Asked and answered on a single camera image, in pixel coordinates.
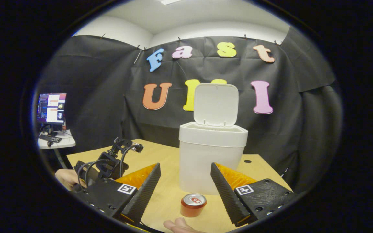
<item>table surface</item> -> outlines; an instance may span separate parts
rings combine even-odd
[[[142,216],[142,222],[148,227],[170,233],[171,231],[163,226],[163,222],[165,220],[174,221],[175,218],[183,217],[179,212],[181,199],[188,194],[188,192],[182,191],[179,187],[179,148],[141,139],[133,140],[133,142],[140,143],[145,148],[141,153],[132,150],[128,152],[124,162],[129,165],[129,169],[125,174],[130,174],[157,162],[160,163],[161,168],[161,177]],[[67,155],[67,157],[71,165],[75,166],[79,160],[82,162],[97,160],[102,152],[110,148],[111,146]],[[281,186],[291,190],[280,175],[259,155],[243,155],[237,171],[255,180],[272,179]],[[228,217],[221,197],[219,195],[205,195],[205,197],[207,205],[202,213],[194,218],[185,217],[187,224],[196,230],[208,233],[220,233],[236,229],[237,227],[231,223]]]
[[[57,135],[55,137],[62,138],[59,143],[54,143],[53,145],[48,146],[46,140],[38,138],[38,141],[37,141],[38,147],[40,149],[58,149],[58,148],[71,147],[71,146],[76,145],[76,142],[74,141],[74,138],[71,135],[71,132],[69,129],[66,130],[65,132],[63,131],[56,131],[56,132],[57,132]]]

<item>monitor screen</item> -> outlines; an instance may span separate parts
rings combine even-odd
[[[37,122],[63,124],[66,93],[41,93],[37,106]]]

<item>human hand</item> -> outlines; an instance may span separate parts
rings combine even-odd
[[[166,229],[171,230],[173,233],[205,233],[194,230],[187,224],[184,218],[175,219],[175,223],[169,220],[164,221],[163,226],[166,227]]]
[[[56,178],[68,190],[72,190],[73,186],[79,183],[77,173],[73,169],[58,169]],[[80,184],[87,188],[86,183],[82,179],[80,179]]]

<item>white wall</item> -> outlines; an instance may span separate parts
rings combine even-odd
[[[140,48],[143,49],[176,41],[178,37],[182,40],[208,36],[244,37],[244,34],[247,38],[269,42],[276,40],[278,44],[281,44],[287,32],[242,22],[205,22],[185,25],[152,35],[146,28],[141,28],[125,20],[112,16],[101,16],[81,28],[74,36],[94,35],[101,37],[103,34],[106,38],[122,41],[135,47],[140,45]]]

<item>white trash can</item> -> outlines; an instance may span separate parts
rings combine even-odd
[[[211,163],[237,169],[248,131],[234,125],[238,89],[230,84],[199,84],[195,89],[194,120],[179,127],[179,185],[190,193],[218,195]]]

